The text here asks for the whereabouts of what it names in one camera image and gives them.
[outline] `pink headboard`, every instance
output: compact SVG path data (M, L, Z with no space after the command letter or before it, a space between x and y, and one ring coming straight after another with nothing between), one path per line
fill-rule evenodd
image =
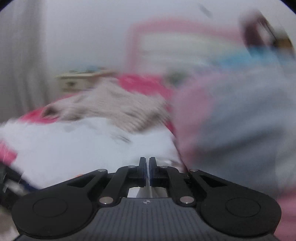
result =
M141 62L139 58L141 36L153 33L199 34L211 38L224 39L224 41L235 42L236 44L243 44L239 30L214 27L176 18L150 20L135 24L130 30L127 56L129 72L135 72L138 64Z

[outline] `wall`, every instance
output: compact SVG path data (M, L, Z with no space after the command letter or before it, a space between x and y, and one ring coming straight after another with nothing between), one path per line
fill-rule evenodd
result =
M200 3L212 18L200 11ZM255 8L273 25L282 24L296 45L296 16L279 0L47 0L49 75L83 64L124 70L127 30L139 21L173 16L237 28L239 15Z

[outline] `curtain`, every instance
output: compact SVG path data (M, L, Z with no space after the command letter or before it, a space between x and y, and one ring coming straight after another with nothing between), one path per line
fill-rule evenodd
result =
M0 12L0 122L49 102L44 1L14 0Z

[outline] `silver screw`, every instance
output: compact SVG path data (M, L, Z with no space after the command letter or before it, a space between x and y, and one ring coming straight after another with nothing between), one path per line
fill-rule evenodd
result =
M188 203L193 203L194 202L194 198L190 197L190 196L184 196L180 198L180 202L188 204Z
M113 202L113 198L111 198L111 197L101 197L99 202L102 203L102 204L110 204L110 203Z

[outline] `beige blanket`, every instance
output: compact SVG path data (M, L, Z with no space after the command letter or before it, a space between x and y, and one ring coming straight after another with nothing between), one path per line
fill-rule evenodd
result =
M62 121L105 117L119 128L135 132L165 122L168 112L163 97L130 93L107 78L90 91L49 104L42 116Z

